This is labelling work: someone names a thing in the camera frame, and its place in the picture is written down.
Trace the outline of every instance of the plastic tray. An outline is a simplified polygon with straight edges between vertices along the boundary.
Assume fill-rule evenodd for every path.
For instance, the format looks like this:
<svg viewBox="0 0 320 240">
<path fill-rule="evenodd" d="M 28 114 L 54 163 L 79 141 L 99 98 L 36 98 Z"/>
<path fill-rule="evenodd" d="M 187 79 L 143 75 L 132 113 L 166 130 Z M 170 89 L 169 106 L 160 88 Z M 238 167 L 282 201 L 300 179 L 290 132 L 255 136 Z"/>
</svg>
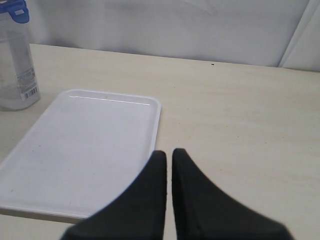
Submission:
<svg viewBox="0 0 320 240">
<path fill-rule="evenodd" d="M 0 208 L 90 216 L 143 169 L 160 112 L 151 97 L 63 92 L 0 165 Z"/>
</svg>

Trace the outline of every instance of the beige table surface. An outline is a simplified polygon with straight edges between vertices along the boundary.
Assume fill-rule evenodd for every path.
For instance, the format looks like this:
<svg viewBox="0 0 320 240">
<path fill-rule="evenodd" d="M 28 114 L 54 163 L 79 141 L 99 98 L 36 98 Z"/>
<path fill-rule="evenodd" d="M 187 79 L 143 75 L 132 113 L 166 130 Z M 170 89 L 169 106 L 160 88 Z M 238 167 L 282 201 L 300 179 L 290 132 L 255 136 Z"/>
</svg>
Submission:
<svg viewBox="0 0 320 240">
<path fill-rule="evenodd" d="M 186 148 L 228 194 L 285 223 L 297 240 L 320 238 L 320 73 L 44 45 L 31 50 L 41 100 L 0 112 L 0 162 L 64 90 L 152 96 L 162 103 L 156 148 L 167 153 L 169 166 L 173 149 Z M 0 215 L 0 239 L 57 240 L 69 225 Z M 176 239 L 170 188 L 164 239 Z"/>
</svg>

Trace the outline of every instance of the plastic bottle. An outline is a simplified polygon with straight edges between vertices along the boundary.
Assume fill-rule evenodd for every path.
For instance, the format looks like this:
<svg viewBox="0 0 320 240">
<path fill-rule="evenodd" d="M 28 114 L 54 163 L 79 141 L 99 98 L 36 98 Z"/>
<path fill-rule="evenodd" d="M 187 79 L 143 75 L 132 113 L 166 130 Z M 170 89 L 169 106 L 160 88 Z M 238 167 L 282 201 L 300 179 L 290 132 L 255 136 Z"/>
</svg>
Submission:
<svg viewBox="0 0 320 240">
<path fill-rule="evenodd" d="M 25 0 L 0 0 L 0 110 L 28 108 L 40 99 L 28 41 Z"/>
</svg>

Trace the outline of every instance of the bottle label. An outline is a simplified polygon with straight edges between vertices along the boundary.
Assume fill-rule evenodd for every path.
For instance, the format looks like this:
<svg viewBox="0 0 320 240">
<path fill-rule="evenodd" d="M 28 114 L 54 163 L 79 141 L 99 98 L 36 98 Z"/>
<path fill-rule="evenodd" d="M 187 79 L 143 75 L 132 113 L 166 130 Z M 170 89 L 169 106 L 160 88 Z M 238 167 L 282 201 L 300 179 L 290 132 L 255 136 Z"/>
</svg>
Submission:
<svg viewBox="0 0 320 240">
<path fill-rule="evenodd" d="M 24 102 L 38 92 L 35 69 L 32 67 L 22 74 L 16 76 L 20 89 L 21 100 Z"/>
</svg>

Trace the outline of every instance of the white backdrop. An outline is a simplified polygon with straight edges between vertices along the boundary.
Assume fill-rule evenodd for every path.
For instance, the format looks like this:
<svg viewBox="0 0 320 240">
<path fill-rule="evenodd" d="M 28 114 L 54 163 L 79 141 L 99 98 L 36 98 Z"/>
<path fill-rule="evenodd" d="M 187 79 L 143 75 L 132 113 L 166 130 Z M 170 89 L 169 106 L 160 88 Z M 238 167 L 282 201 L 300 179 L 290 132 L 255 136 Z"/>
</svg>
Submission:
<svg viewBox="0 0 320 240">
<path fill-rule="evenodd" d="M 299 34 L 299 41 L 291 42 L 302 15 L 308 15 L 304 13 L 308 3 L 309 0 L 27 0 L 33 43 L 274 67 L 286 53 L 282 66 L 312 69 L 320 63 L 309 68 L 309 63 L 305 66 L 294 61 L 295 55 L 304 52 L 298 44 L 304 44 L 303 38 L 310 41 L 305 35 L 307 29 Z M 308 28 L 312 22 L 319 27 L 319 20 L 311 20 L 301 28 Z M 286 51 L 289 43 L 291 50 Z M 312 40 L 313 45 L 319 43 L 320 39 Z"/>
</svg>

